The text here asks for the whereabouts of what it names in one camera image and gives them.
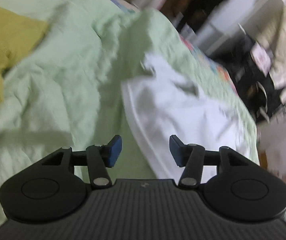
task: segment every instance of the ribbed gray surface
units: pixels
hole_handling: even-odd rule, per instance
[[[172,180],[124,180],[92,192],[71,216],[44,225],[9,220],[0,240],[286,240],[281,220],[235,223],[210,211],[196,192],[180,190]]]

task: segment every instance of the metal screw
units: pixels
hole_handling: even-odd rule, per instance
[[[197,181],[194,178],[184,178],[181,180],[181,183],[185,186],[195,186]]]
[[[107,178],[96,178],[93,182],[96,186],[106,186],[110,181]]]

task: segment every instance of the circular button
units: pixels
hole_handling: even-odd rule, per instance
[[[32,199],[46,199],[59,191],[59,184],[52,179],[32,179],[22,186],[22,193]]]
[[[245,200],[259,200],[268,193],[268,187],[256,179],[241,179],[231,186],[233,194]]]
[[[106,186],[110,181],[107,178],[96,178],[93,182],[97,186]]]
[[[197,184],[196,179],[194,178],[184,178],[181,180],[182,184],[185,186],[195,186]]]

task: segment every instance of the black object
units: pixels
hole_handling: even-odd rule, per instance
[[[9,220],[0,240],[286,239],[284,182],[228,147],[206,151],[175,135],[169,146],[185,167],[178,185],[117,179],[112,186],[103,163],[115,163],[119,136],[107,146],[50,154],[1,186]],[[91,184],[73,175],[73,165],[88,166]],[[200,184],[203,165],[218,170],[206,184]]]
[[[254,45],[255,41],[245,35],[230,52],[218,55],[213,60],[228,71],[239,97],[249,112],[254,113],[256,122],[259,122],[265,120],[265,117],[261,116],[260,108],[264,109],[269,118],[278,111],[282,105],[280,94],[283,89],[276,90],[270,74],[265,77],[257,67],[251,55]]]
[[[187,9],[183,12],[183,18],[177,26],[177,31],[180,32],[184,25],[188,23],[190,27],[196,32],[202,24],[206,21],[207,17],[213,9],[224,0],[192,0]],[[190,22],[195,12],[199,11],[200,15],[197,20]]]

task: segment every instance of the bed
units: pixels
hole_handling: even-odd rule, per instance
[[[111,178],[154,179],[127,124],[120,92],[122,80],[144,74],[141,61],[149,51],[238,112],[250,159],[258,163],[256,126],[227,71],[181,39],[160,12],[139,11],[123,0],[0,0],[0,7],[51,25],[4,78],[0,186],[62,146],[84,150],[115,134],[122,136],[123,150]],[[76,167],[75,174],[86,181],[86,169]],[[0,225],[4,220],[0,206]]]

